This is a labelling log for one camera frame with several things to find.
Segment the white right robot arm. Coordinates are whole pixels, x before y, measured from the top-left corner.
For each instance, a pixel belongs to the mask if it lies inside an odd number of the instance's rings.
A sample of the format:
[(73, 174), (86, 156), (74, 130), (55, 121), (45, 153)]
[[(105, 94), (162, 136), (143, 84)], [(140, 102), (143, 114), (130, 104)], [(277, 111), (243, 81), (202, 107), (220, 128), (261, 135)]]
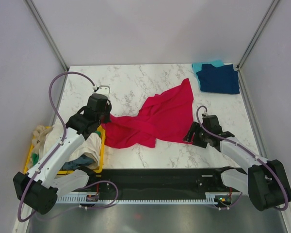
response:
[(222, 130), (216, 115), (203, 115), (202, 120), (191, 123), (183, 140), (204, 149), (211, 146), (241, 168), (218, 169), (218, 176), (212, 179), (213, 187), (218, 191), (230, 187), (247, 195), (259, 211), (287, 210), (291, 188), (283, 164), (255, 155), (234, 134)]

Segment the magenta red t shirt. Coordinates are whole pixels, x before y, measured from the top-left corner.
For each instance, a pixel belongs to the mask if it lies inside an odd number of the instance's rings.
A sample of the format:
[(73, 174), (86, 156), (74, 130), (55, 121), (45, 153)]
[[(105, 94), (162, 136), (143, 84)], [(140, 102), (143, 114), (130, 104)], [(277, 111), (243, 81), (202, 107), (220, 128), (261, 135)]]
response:
[(136, 116), (111, 116), (103, 125), (105, 145), (124, 149), (135, 144), (149, 148), (156, 140), (183, 143), (194, 121), (194, 96), (188, 78), (161, 94), (146, 99)]

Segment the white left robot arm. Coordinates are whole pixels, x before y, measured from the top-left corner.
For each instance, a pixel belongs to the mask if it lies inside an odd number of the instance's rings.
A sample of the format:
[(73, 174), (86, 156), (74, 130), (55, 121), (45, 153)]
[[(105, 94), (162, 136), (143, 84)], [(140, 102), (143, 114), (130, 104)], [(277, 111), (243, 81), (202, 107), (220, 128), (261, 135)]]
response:
[(82, 169), (57, 178), (70, 155), (94, 133), (101, 123), (110, 121), (112, 105), (106, 94), (93, 93), (85, 106), (72, 115), (61, 136), (47, 154), (26, 173), (18, 172), (13, 183), (20, 201), (18, 213), (25, 204), (44, 215), (57, 199), (78, 189), (91, 191), (97, 180)]

